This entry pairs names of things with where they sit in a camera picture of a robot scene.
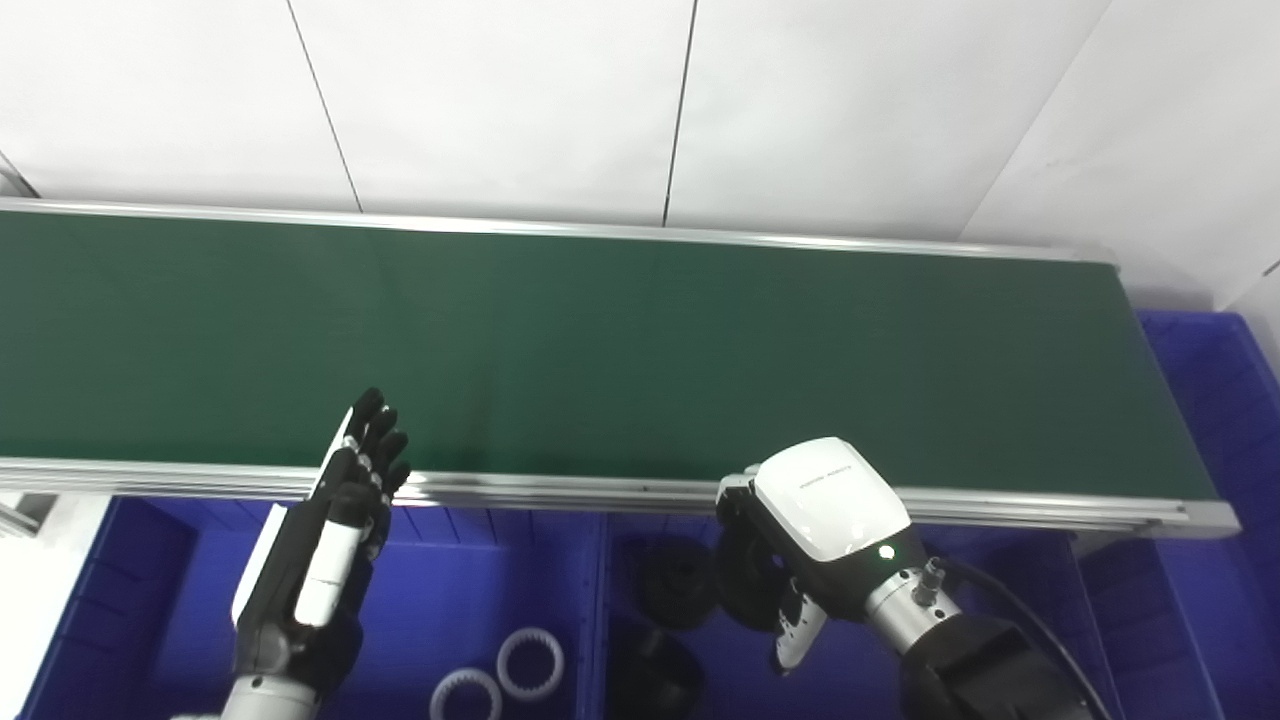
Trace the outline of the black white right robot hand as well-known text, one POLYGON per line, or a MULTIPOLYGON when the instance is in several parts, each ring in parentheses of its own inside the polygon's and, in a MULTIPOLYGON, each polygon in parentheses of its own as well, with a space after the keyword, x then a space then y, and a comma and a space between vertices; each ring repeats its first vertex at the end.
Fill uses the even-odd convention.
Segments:
POLYGON ((864 623, 905 655, 955 607, 918 598, 928 557, 908 510, 846 441, 810 439, 745 473, 716 496, 723 536, 782 562, 772 594, 771 665, 788 675, 831 620, 864 623))

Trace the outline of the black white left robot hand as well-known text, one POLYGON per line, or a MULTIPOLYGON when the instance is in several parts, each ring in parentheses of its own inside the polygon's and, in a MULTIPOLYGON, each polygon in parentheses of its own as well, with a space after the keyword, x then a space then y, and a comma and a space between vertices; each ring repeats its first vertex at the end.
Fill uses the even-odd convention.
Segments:
POLYGON ((390 530, 392 505, 410 475, 408 436, 379 388, 340 420, 307 496, 275 506, 274 537, 233 605, 233 673, 285 678, 317 697, 347 678, 364 642, 360 609, 390 530))

